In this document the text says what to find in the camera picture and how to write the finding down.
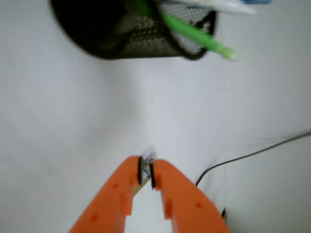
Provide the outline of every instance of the black mesh pen holder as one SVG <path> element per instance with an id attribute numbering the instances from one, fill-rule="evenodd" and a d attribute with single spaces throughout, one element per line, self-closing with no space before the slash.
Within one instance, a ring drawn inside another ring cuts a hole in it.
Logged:
<path id="1" fill-rule="evenodd" d="M 68 36 L 86 52 L 104 59 L 184 56 L 201 58 L 207 50 L 171 31 L 161 15 L 175 16 L 210 35 L 217 13 L 175 1 L 146 0 L 151 14 L 140 15 L 129 0 L 51 0 Z"/>

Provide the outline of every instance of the blue object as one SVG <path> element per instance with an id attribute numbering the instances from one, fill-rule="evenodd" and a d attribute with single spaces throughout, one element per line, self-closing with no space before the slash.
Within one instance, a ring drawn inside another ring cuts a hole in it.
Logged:
<path id="1" fill-rule="evenodd" d="M 243 0 L 246 4 L 269 4 L 272 0 Z"/>

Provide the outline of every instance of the black cable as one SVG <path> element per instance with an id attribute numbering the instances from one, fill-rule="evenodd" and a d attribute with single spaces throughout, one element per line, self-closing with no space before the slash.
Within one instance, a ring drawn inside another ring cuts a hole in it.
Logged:
<path id="1" fill-rule="evenodd" d="M 266 148 L 264 148 L 264 149 L 261 149 L 261 150 L 259 150 L 259 151 L 254 152 L 254 153 L 251 153 L 251 154 L 248 154 L 248 155 L 245 155 L 245 156 L 236 158 L 236 159 L 231 159 L 231 160 L 228 160 L 228 161 L 226 161 L 226 162 L 222 162 L 222 163 L 220 163 L 220 164 L 216 164 L 216 165 L 214 165 L 214 166 L 212 166 L 212 167 L 206 169 L 206 170 L 202 173 L 202 175 L 199 177 L 199 179 L 198 179 L 198 181 L 195 183 L 195 185 L 198 186 L 198 184 L 200 183 L 200 181 L 202 180 L 202 178 L 205 176 L 205 174 L 208 173 L 209 171 L 213 170 L 214 168 L 217 168 L 217 167 L 219 167 L 219 166 L 222 166 L 222 165 L 225 165 L 225 164 L 229 164 L 229 163 L 232 163 L 232 162 L 241 160 L 241 159 L 249 158 L 249 157 L 254 156 L 254 155 L 256 155 L 256 154 L 265 152 L 265 151 L 267 151 L 267 150 L 271 150 L 271 149 L 273 149 L 273 148 L 275 148 L 275 147 L 278 147 L 278 146 L 281 146 L 281 145 L 283 145 L 283 144 L 286 144 L 286 143 L 289 143 L 289 142 L 293 142 L 293 141 L 296 141 L 296 140 L 298 140 L 298 139 L 301 139 L 301 138 L 304 138 L 304 137 L 308 137 L 308 136 L 311 136 L 311 131 L 306 132 L 306 133 L 303 133 L 303 134 L 300 134 L 300 135 L 295 136 L 295 137 L 292 137 L 292 138 L 289 138 L 289 139 L 287 139 L 287 140 L 281 141 L 281 142 L 279 142 L 279 143 L 276 143 L 276 144 L 274 144 L 274 145 L 272 145 L 272 146 L 266 147 Z"/>

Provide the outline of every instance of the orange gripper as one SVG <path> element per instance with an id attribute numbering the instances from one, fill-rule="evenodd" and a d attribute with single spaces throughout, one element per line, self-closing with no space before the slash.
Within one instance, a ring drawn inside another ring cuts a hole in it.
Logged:
<path id="1" fill-rule="evenodd" d="M 84 210 L 69 233 L 123 233 L 132 213 L 132 187 L 139 186 L 140 157 L 127 158 Z"/>
<path id="2" fill-rule="evenodd" d="M 152 185 L 161 191 L 164 217 L 174 233 L 229 233 L 216 206 L 165 160 L 150 165 Z M 131 215 L 132 187 L 141 184 L 142 158 L 127 158 L 112 174 L 69 233 L 123 233 Z"/>
<path id="3" fill-rule="evenodd" d="M 216 206 L 177 168 L 154 160 L 153 187 L 161 191 L 165 219 L 173 233 L 229 233 Z"/>

